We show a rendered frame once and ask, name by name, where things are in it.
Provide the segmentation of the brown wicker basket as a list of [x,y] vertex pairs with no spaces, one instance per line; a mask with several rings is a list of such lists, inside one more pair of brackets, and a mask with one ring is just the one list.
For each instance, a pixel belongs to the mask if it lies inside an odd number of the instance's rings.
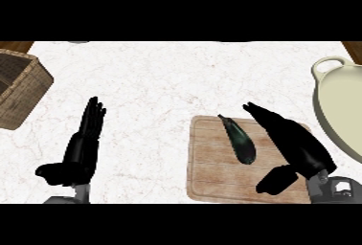
[[20,128],[52,84],[41,59],[0,49],[0,128]]

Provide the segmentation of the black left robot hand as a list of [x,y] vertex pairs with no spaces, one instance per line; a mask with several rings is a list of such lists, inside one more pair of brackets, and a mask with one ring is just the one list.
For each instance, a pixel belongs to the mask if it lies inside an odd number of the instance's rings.
[[89,99],[79,132],[73,135],[61,163],[38,167],[36,175],[51,186],[72,187],[91,183],[97,170],[100,138],[107,108],[94,97]]

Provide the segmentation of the wooden cutting board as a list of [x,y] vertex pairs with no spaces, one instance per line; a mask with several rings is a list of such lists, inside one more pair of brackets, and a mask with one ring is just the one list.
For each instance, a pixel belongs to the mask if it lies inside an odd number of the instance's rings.
[[196,116],[190,126],[188,197],[216,203],[309,204],[304,176],[281,194],[256,192],[265,175],[287,162],[259,123],[252,119],[236,118],[234,121],[253,140],[256,160],[250,165],[239,161],[221,118]]

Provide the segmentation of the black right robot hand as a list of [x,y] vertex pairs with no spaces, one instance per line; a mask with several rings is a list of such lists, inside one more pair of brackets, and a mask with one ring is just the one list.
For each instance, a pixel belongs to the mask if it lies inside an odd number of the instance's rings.
[[281,194],[298,181],[299,174],[320,185],[338,169],[329,150],[312,132],[278,113],[249,102],[246,111],[265,128],[287,164],[275,167],[256,185],[258,193]]

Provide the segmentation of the dark green eggplant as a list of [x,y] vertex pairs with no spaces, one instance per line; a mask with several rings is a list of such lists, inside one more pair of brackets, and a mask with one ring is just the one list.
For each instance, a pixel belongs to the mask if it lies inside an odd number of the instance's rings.
[[243,164],[250,165],[256,160],[256,147],[252,138],[231,118],[218,116],[224,123],[237,159]]

